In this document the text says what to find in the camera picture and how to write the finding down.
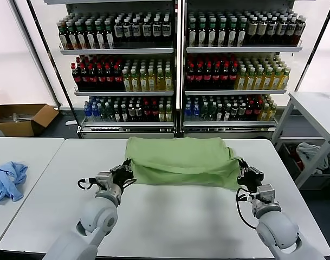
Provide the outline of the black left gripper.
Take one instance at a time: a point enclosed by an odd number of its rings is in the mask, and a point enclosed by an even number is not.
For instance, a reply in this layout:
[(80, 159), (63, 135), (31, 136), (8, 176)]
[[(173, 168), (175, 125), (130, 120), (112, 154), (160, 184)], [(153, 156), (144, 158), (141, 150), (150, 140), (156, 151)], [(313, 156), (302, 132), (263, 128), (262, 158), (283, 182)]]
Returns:
[(121, 190), (124, 190), (126, 187), (132, 184), (134, 173), (131, 168), (131, 162), (131, 159), (127, 159), (121, 165), (113, 168), (113, 183), (118, 185)]

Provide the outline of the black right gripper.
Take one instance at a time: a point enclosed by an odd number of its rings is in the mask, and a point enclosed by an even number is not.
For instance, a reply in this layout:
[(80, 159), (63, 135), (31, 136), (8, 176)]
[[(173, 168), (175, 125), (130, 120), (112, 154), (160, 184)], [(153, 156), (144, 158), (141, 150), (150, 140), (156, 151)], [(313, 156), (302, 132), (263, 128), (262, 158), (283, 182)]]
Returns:
[(238, 160), (240, 173), (238, 175), (238, 184), (246, 187), (258, 187), (262, 185), (263, 172), (250, 167), (246, 161)]

